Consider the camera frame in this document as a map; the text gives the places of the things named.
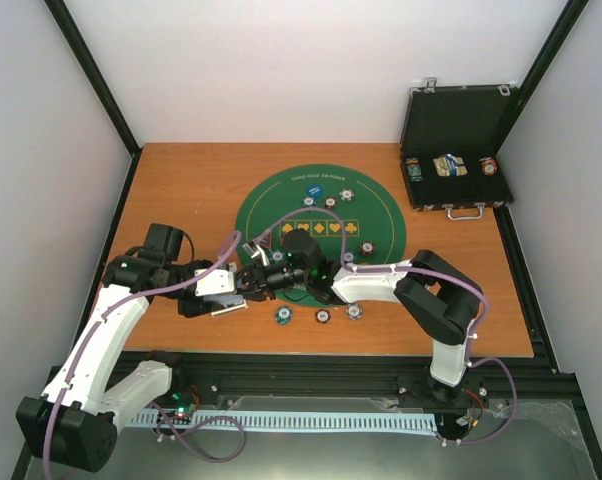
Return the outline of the triangular red dealer button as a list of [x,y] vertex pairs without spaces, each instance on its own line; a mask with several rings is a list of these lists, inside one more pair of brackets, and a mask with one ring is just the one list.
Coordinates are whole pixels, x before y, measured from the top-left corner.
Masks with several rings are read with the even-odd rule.
[[265,250],[271,250],[273,243],[273,232],[271,230],[265,231],[254,239],[254,243]]

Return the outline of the grey card deck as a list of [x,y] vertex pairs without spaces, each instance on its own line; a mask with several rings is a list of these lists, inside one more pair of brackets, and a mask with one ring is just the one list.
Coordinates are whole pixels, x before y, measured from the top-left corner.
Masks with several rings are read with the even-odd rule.
[[203,297],[205,302],[220,305],[222,308],[229,308],[245,303],[245,299],[237,294],[212,294]]

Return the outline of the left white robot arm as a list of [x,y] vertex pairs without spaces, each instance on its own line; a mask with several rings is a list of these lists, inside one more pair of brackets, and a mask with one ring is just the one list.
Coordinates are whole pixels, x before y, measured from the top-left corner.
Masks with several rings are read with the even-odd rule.
[[184,231],[150,225],[144,242],[106,268],[92,314],[67,360],[37,398],[21,400],[16,418],[31,453],[52,474],[52,463],[99,471],[111,457],[127,423],[152,400],[182,400],[189,378],[159,360],[146,360],[109,387],[115,364],[132,330],[155,297],[177,303],[186,318],[210,312],[193,278],[209,260],[179,263]]

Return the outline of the blue round blind button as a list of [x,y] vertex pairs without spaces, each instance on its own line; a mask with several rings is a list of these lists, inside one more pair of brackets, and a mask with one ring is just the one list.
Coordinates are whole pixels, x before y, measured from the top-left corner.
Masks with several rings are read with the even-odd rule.
[[307,196],[312,197],[314,199],[322,197],[323,193],[324,189],[320,184],[311,184],[306,188]]

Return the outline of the red brown chip stack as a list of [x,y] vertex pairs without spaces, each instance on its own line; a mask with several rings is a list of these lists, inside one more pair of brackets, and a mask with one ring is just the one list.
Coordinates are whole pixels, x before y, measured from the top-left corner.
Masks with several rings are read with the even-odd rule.
[[315,320],[317,323],[326,324],[331,320],[331,314],[326,309],[319,309],[315,313]]

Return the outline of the green blue chip stack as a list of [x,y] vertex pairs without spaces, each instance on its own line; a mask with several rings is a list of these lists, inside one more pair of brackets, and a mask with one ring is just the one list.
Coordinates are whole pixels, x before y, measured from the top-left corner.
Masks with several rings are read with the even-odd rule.
[[279,325],[287,325],[293,319],[293,310],[288,306],[280,306],[275,311],[275,322]]

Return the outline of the purple white chip stack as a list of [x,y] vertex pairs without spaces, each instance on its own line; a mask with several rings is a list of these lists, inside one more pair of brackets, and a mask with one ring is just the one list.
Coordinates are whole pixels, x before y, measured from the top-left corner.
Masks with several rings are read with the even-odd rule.
[[345,314],[351,320],[359,320],[362,317],[363,310],[358,303],[349,303],[345,307]]

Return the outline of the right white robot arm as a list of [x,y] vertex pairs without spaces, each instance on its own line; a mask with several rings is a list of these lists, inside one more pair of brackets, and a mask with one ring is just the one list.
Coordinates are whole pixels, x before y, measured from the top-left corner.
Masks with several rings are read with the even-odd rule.
[[432,339],[425,387],[440,405],[457,399],[469,365],[479,309],[487,305],[481,288],[429,250],[393,264],[359,265],[326,256],[302,229],[284,235],[280,260],[270,260],[255,242],[245,249],[251,261],[236,274],[237,292],[250,301],[272,299],[279,291],[302,286],[322,305],[363,301],[403,306]]

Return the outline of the green blue poker chip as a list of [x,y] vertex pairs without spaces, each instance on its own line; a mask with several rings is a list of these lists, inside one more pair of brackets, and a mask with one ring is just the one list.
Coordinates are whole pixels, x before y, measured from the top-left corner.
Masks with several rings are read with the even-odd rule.
[[286,259],[286,255],[284,252],[282,252],[280,250],[275,250],[271,254],[271,259],[275,263],[282,262]]

